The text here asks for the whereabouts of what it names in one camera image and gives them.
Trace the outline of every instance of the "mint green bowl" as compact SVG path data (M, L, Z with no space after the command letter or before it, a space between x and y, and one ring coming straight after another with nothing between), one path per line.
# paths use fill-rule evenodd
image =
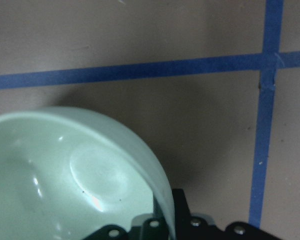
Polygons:
M153 212L153 196L174 238L164 170L112 118L73 107L0 116L0 240L80 240L107 224L129 231Z

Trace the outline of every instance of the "black mechanical part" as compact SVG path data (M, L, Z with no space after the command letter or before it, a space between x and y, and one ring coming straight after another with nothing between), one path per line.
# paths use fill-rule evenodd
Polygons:
M222 231L215 225L208 225L203 218L191 215L182 189L173 189L172 195L176 240L280 240L244 222L234 222ZM142 226L133 226L130 232L117 225L106 225L84 240L168 240L168 226L156 201L154 216Z

